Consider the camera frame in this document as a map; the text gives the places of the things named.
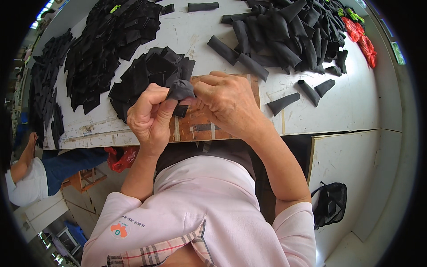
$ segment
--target chair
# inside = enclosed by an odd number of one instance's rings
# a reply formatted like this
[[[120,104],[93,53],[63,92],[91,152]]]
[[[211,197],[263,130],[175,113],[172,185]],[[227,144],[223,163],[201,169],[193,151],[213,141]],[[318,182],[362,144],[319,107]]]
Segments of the chair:
[[[96,172],[100,172],[102,174],[101,177],[95,178]],[[74,174],[70,178],[64,180],[62,182],[61,190],[64,187],[72,185],[78,192],[83,193],[92,186],[100,183],[102,180],[107,179],[107,176],[100,170],[96,168],[92,168],[91,170],[81,170],[78,173]],[[85,180],[87,184],[83,186],[82,180]]]

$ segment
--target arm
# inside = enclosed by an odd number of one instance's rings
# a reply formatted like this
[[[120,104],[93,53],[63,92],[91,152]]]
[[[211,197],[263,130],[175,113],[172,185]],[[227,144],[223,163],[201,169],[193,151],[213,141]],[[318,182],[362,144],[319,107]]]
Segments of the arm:
[[[296,203],[311,202],[301,167],[257,107],[246,78],[213,71],[195,84],[194,92],[198,98],[182,104],[196,105],[214,124],[244,140],[261,158],[277,198],[276,215]]]
[[[157,160],[169,141],[169,121],[178,103],[165,101],[168,91],[152,83],[128,110],[127,124],[138,138],[140,150],[120,192],[142,202],[152,195]]]
[[[18,162],[10,167],[10,175],[14,183],[21,180],[27,172],[28,167],[31,164],[31,160],[34,158],[35,152],[35,141],[38,136],[35,132],[29,135],[28,144],[21,154]]]

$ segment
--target blue jeans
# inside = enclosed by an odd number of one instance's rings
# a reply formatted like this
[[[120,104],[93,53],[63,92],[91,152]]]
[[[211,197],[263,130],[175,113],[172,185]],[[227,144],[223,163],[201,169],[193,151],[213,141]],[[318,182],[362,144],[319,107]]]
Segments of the blue jeans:
[[[53,196],[61,189],[65,179],[81,170],[92,169],[107,158],[108,153],[103,148],[73,149],[53,158],[42,158],[49,196]]]

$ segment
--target red plastic bag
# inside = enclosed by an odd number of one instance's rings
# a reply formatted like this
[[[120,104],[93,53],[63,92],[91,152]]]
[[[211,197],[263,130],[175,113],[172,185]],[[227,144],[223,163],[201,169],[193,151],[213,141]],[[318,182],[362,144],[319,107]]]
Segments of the red plastic bag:
[[[362,35],[357,43],[365,55],[369,66],[374,68],[377,64],[377,52],[374,51],[374,46],[372,45],[371,40],[366,35]]]
[[[104,147],[108,152],[107,164],[110,169],[121,173],[124,169],[132,167],[139,147]]]
[[[350,35],[350,39],[353,42],[358,42],[360,37],[365,35],[365,30],[359,23],[354,23],[352,20],[342,17],[342,21],[345,23],[345,28],[347,29],[348,34]]]

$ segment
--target plaid lining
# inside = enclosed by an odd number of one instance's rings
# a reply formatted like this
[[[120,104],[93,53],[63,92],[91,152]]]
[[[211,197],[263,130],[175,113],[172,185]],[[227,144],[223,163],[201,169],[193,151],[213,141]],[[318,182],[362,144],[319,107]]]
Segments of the plaid lining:
[[[207,267],[216,267],[203,238],[205,227],[206,219],[190,234],[140,249],[133,249],[120,254],[111,254],[107,258],[107,267],[159,266],[172,253],[189,242],[191,242],[195,252]]]

